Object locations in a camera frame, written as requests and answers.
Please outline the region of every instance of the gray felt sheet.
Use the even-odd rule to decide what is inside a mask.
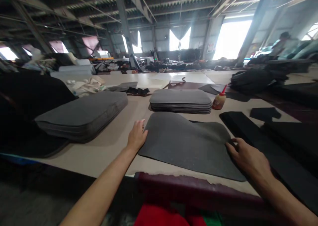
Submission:
[[[177,113],[155,112],[145,129],[149,132],[139,155],[201,173],[246,181],[227,152],[225,142],[231,137],[222,124],[192,123]]]

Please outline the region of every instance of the dark fabric roll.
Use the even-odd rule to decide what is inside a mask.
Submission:
[[[0,152],[49,157],[68,144],[40,130],[34,118],[77,99],[59,79],[34,72],[0,76]]]
[[[318,126],[305,123],[271,122],[263,129],[284,151],[318,178]]]
[[[264,135],[242,112],[225,112],[220,118],[235,137],[243,138],[269,160],[286,187],[318,215],[318,179]]]

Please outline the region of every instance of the pillar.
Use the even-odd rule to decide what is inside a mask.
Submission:
[[[253,42],[255,34],[258,31],[258,28],[264,18],[265,12],[270,2],[271,0],[260,0],[260,2],[258,3],[255,14],[253,16],[252,24],[247,32],[246,38],[244,40],[244,43],[238,55],[238,61],[237,61],[238,66],[243,66],[244,58],[247,55],[247,52]]]

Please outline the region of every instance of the fabric pile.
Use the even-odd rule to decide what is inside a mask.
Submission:
[[[103,91],[61,105],[35,118],[47,134],[86,143],[128,105],[125,93]]]
[[[212,102],[202,90],[159,89],[150,98],[154,111],[209,114]]]

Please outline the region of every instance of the sunlight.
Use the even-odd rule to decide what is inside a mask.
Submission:
[[[126,38],[125,38],[124,35],[122,35],[122,37],[123,37],[126,53],[128,53]],[[139,31],[138,31],[138,46],[132,45],[132,50],[133,50],[134,53],[142,53],[141,37],[140,37],[140,32]]]
[[[221,27],[213,60],[236,59],[252,21],[228,22]]]

